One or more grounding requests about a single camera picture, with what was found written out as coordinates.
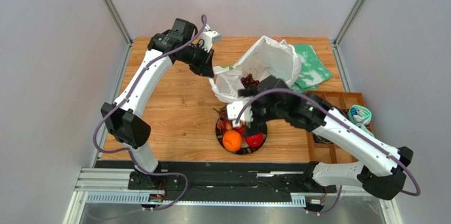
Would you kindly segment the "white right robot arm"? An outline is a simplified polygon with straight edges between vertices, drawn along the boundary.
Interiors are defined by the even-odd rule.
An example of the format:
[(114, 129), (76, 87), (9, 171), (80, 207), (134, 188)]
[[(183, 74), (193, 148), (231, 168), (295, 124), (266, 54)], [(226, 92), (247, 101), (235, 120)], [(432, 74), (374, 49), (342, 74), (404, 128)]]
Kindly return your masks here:
[(404, 193), (407, 179), (413, 179), (408, 169), (413, 158), (410, 148), (392, 147), (372, 137), (315, 94), (297, 93), (269, 76), (256, 88), (240, 89), (238, 95), (227, 105), (233, 124), (254, 129), (267, 121), (284, 120), (333, 142), (356, 159), (347, 164), (310, 162), (303, 172), (305, 183), (361, 187), (376, 198), (391, 200)]

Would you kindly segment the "fake orange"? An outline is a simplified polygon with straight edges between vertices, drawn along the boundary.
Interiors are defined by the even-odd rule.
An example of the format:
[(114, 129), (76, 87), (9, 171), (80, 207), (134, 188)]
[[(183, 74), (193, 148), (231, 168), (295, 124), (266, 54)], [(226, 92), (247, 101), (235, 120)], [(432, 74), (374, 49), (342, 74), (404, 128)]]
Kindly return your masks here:
[(235, 130), (228, 130), (223, 134), (222, 143), (227, 151), (236, 152), (241, 149), (242, 135)]

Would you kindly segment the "red yellow cherry bunch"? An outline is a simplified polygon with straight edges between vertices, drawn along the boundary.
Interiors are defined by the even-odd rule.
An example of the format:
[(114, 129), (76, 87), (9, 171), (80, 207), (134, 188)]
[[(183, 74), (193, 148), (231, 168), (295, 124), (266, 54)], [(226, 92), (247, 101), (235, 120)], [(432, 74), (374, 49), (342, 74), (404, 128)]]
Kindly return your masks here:
[(233, 127), (232, 121), (228, 120), (226, 109), (217, 110), (213, 108), (213, 110), (219, 115), (219, 118), (216, 122), (215, 134), (218, 138), (222, 137), (225, 132), (234, 130), (238, 132), (241, 136), (245, 134), (246, 124), (245, 122), (241, 123), (239, 127)]

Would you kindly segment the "red fake apple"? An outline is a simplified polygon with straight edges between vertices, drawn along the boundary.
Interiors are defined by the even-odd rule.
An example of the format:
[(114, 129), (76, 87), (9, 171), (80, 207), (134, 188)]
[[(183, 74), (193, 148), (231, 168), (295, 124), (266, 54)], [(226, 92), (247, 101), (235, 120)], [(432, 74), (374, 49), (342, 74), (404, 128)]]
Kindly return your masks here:
[(263, 144), (264, 142), (264, 134), (262, 132), (252, 135), (252, 136), (246, 136), (245, 137), (245, 142), (249, 147), (259, 147)]

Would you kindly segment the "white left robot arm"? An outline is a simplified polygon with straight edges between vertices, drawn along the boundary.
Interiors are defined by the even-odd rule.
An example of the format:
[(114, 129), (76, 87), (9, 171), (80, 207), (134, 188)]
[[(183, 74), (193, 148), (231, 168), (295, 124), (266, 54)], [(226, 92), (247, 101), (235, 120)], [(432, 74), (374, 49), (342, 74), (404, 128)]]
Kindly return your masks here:
[(155, 34), (149, 41), (144, 59), (125, 90), (113, 101), (101, 107), (102, 120), (95, 133), (105, 125), (131, 156), (136, 170), (157, 176), (158, 159), (154, 156), (148, 139), (151, 127), (142, 115), (149, 98), (162, 77), (176, 61), (189, 66), (194, 74), (214, 78), (213, 44), (221, 39), (218, 32), (208, 27), (208, 18), (201, 16), (202, 26), (176, 19), (173, 27)]

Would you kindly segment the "white plastic bag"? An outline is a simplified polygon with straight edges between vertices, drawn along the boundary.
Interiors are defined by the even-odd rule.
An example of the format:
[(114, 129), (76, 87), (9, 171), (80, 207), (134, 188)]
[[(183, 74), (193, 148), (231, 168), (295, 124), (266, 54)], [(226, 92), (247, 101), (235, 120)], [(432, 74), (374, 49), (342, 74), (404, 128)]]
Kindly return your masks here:
[(264, 35), (232, 66), (213, 67), (215, 79), (210, 78), (209, 82), (219, 101), (231, 103), (239, 99), (238, 90), (243, 88), (241, 78), (248, 74), (260, 82), (273, 75), (292, 86), (301, 68), (302, 59), (293, 45)]

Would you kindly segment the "dark purple grape bunch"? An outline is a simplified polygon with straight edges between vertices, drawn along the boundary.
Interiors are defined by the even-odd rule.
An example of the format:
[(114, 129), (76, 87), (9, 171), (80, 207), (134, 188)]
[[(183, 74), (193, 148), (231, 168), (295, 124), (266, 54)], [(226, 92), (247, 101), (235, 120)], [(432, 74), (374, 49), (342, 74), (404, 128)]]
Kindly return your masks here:
[(245, 89), (252, 89), (256, 88), (259, 85), (260, 81), (254, 79), (252, 74), (248, 74), (246, 77), (241, 78), (241, 83)]

